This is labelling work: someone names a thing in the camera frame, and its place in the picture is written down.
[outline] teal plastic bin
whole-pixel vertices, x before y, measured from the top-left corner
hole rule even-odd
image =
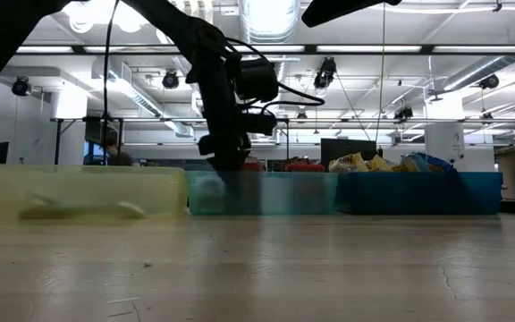
[[[495,215],[501,173],[354,173],[339,176],[336,208],[360,215]]]
[[[188,172],[194,216],[330,215],[336,174]]]

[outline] translucent yellow bin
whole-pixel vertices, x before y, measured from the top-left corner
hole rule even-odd
[[[0,165],[0,219],[185,216],[186,173],[137,166]]]

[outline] black robotic arm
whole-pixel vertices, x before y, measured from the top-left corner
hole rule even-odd
[[[71,1],[0,0],[0,72],[41,19],[61,11]],[[244,114],[236,103],[234,91],[253,101],[274,99],[278,84],[273,66],[263,56],[255,61],[241,62],[240,54],[226,50],[229,45],[222,31],[206,21],[190,17],[166,0],[123,1],[171,38],[192,63],[186,81],[199,84],[204,102],[203,115],[210,133],[198,144],[200,154],[215,155],[209,160],[216,171],[240,170],[250,148],[246,132],[271,135],[276,121],[274,116],[263,113]],[[398,4],[400,1],[314,0],[314,10],[309,8],[303,20],[308,26],[314,26],[370,5]]]

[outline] wooden table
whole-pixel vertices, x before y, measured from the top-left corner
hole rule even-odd
[[[0,223],[0,321],[515,321],[515,216]]]

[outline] person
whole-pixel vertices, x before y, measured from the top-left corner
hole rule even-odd
[[[107,164],[123,166],[137,165],[137,163],[134,162],[134,159],[132,159],[130,154],[121,151],[121,155],[118,155],[118,146],[116,143],[116,138],[106,138],[105,148],[106,153],[108,154],[108,159],[106,160]]]

